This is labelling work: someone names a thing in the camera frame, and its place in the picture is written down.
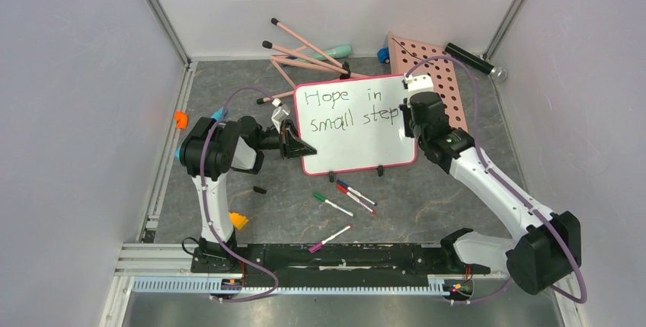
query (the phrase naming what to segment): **yellow object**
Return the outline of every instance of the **yellow object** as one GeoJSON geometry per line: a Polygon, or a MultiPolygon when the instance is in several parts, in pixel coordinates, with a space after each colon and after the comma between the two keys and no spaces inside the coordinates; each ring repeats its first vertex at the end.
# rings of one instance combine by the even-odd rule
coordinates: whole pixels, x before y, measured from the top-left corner
{"type": "Polygon", "coordinates": [[[240,230],[247,225],[249,222],[249,219],[247,219],[246,216],[240,215],[238,213],[229,213],[229,219],[231,219],[231,223],[233,223],[233,226],[237,229],[240,230]]]}

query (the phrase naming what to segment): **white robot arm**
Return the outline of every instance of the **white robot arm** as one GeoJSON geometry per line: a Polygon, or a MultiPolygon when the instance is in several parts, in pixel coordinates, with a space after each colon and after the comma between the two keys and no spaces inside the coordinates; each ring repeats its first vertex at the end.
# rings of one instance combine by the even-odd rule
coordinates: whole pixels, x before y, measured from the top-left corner
{"type": "MultiPolygon", "coordinates": [[[[254,168],[256,157],[256,151],[239,137],[238,144],[235,146],[231,167],[240,171],[250,171],[254,168]]],[[[229,219],[229,206],[226,200],[226,176],[227,173],[222,173],[215,181],[212,178],[206,178],[206,199],[209,215],[218,236],[221,239],[229,240],[233,234],[233,224],[229,219]]],[[[199,194],[203,190],[202,180],[199,175],[193,176],[192,179],[199,194]]],[[[207,242],[217,243],[218,241],[211,232],[206,220],[202,197],[198,196],[197,198],[200,199],[200,212],[202,213],[202,239],[205,239],[207,242]]]]}
{"type": "Polygon", "coordinates": [[[538,210],[566,241],[580,265],[580,224],[571,213],[556,214],[531,198],[475,147],[473,138],[461,129],[453,129],[444,112],[440,96],[433,92],[427,74],[405,78],[408,90],[400,105],[407,136],[417,138],[419,147],[431,162],[466,185],[502,221],[511,239],[483,236],[471,229],[458,231],[453,251],[464,264],[480,264],[508,273],[527,293],[536,294],[572,272],[564,252],[543,222],[532,212],[538,210]],[[495,172],[532,205],[528,209],[512,191],[491,173],[495,172]]]}

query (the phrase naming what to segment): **table surface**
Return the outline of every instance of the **table surface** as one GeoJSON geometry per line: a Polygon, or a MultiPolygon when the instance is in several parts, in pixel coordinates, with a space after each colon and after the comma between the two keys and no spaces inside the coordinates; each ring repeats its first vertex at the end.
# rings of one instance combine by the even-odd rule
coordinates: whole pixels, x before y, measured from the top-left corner
{"type": "MultiPolygon", "coordinates": [[[[353,72],[365,75],[390,73],[388,65],[376,58],[350,58],[353,72]]],[[[333,75],[300,68],[286,68],[296,84],[335,79],[333,75]]],[[[478,80],[481,118],[478,127],[487,154],[507,175],[522,185],[512,146],[498,105],[497,94],[488,77],[472,71],[478,80]]],[[[473,91],[467,75],[456,70],[469,130],[473,131],[473,91]]],[[[268,60],[200,62],[197,65],[187,105],[189,128],[199,117],[208,117],[224,104],[237,88],[256,86],[277,94],[291,87],[268,60]]],[[[254,117],[270,125],[273,106],[257,105],[257,93],[243,91],[229,104],[227,118],[254,117]]],[[[293,105],[292,98],[283,100],[293,105]]],[[[181,133],[180,143],[189,130],[181,133]]],[[[327,176],[303,173],[300,159],[281,159],[277,151],[266,151],[258,175],[229,172],[229,209],[249,218],[236,231],[242,243],[313,243],[353,223],[354,228],[335,242],[435,242],[463,227],[488,236],[509,234],[500,220],[463,184],[428,162],[422,155],[412,165],[387,168],[383,177],[375,170],[349,172],[339,176],[350,186],[377,201],[376,215],[336,190],[327,176]],[[252,187],[267,189],[266,194],[252,187]],[[313,196],[319,192],[348,208],[350,218],[313,196]]],[[[155,243],[179,243],[188,236],[199,237],[201,228],[197,192],[184,167],[175,160],[168,180],[155,243]]]]}

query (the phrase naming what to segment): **pink stick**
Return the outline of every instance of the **pink stick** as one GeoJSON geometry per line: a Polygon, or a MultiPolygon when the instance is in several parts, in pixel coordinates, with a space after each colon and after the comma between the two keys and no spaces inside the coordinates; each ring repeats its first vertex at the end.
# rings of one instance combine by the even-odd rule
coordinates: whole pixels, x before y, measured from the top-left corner
{"type": "Polygon", "coordinates": [[[294,82],[292,81],[292,79],[287,75],[287,73],[285,73],[285,71],[284,71],[284,70],[283,70],[283,68],[280,66],[280,64],[276,63],[276,61],[274,60],[274,58],[269,58],[269,61],[273,64],[273,66],[275,66],[275,67],[276,67],[276,69],[278,69],[278,72],[280,72],[280,74],[283,76],[283,78],[285,78],[285,80],[287,80],[287,83],[289,83],[289,85],[291,85],[292,87],[296,88],[296,85],[294,84],[294,82]]]}
{"type": "Polygon", "coordinates": [[[312,57],[309,57],[309,56],[307,56],[307,55],[305,55],[305,54],[297,53],[296,51],[289,50],[289,49],[287,49],[287,48],[285,48],[285,47],[282,47],[282,46],[278,46],[278,45],[276,45],[275,43],[270,43],[269,41],[264,41],[264,42],[263,42],[263,46],[264,46],[265,48],[267,48],[267,49],[274,49],[274,50],[276,50],[276,51],[280,51],[281,53],[289,54],[289,55],[291,55],[291,56],[295,56],[295,57],[297,57],[297,58],[301,58],[301,59],[303,59],[303,60],[307,60],[308,62],[313,63],[313,64],[316,64],[317,66],[322,66],[322,67],[324,67],[324,68],[332,69],[332,70],[334,70],[335,72],[339,72],[339,73],[347,73],[345,69],[341,69],[341,68],[339,68],[339,67],[337,67],[337,66],[333,66],[333,65],[330,65],[330,64],[327,64],[327,63],[323,63],[323,62],[322,62],[322,61],[320,61],[320,60],[316,60],[316,59],[314,59],[314,58],[312,58],[312,57]]]}
{"type": "MultiPolygon", "coordinates": [[[[289,91],[289,92],[285,92],[285,93],[279,93],[278,95],[274,95],[273,97],[274,98],[285,98],[285,97],[289,97],[289,96],[291,96],[293,94],[294,94],[294,91],[289,91]]],[[[269,97],[263,98],[263,102],[269,102],[269,101],[271,101],[271,98],[269,98],[269,97]]]]}
{"type": "Polygon", "coordinates": [[[322,66],[315,66],[314,64],[300,62],[300,61],[294,60],[294,59],[286,59],[286,58],[278,58],[278,57],[276,57],[274,59],[277,62],[279,62],[281,64],[287,64],[288,66],[298,66],[299,68],[318,70],[319,72],[336,73],[332,69],[325,68],[325,67],[322,67],[322,66]]]}
{"type": "Polygon", "coordinates": [[[335,64],[337,67],[341,68],[343,66],[343,64],[339,63],[335,58],[329,56],[328,54],[325,53],[325,51],[317,48],[316,46],[314,46],[313,43],[310,43],[309,41],[305,40],[300,35],[298,35],[296,32],[290,30],[287,26],[285,26],[285,24],[283,24],[282,22],[279,22],[276,18],[272,18],[271,23],[275,24],[276,26],[278,26],[280,28],[282,28],[283,30],[285,30],[285,32],[287,32],[288,34],[294,36],[297,40],[299,40],[300,42],[307,45],[310,49],[314,50],[315,52],[317,52],[317,53],[319,53],[319,54],[321,54],[323,56],[325,56],[325,58],[327,60],[333,62],[333,64],[335,64]]]}

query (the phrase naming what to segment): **green marker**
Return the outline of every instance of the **green marker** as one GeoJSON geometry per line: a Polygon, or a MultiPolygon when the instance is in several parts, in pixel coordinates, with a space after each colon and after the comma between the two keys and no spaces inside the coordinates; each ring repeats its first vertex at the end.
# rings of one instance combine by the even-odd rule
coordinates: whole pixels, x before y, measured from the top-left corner
{"type": "Polygon", "coordinates": [[[349,215],[349,216],[354,216],[354,214],[353,214],[353,213],[351,213],[351,212],[349,212],[349,211],[345,210],[343,207],[340,207],[340,206],[338,206],[337,204],[335,204],[335,203],[333,203],[333,202],[329,201],[328,199],[326,199],[325,197],[323,197],[323,195],[319,194],[318,192],[315,192],[315,193],[314,193],[314,197],[316,197],[316,198],[317,198],[317,199],[319,199],[320,201],[323,201],[324,203],[330,204],[334,209],[339,209],[339,210],[343,211],[344,213],[346,213],[346,214],[347,214],[347,215],[349,215]]]}

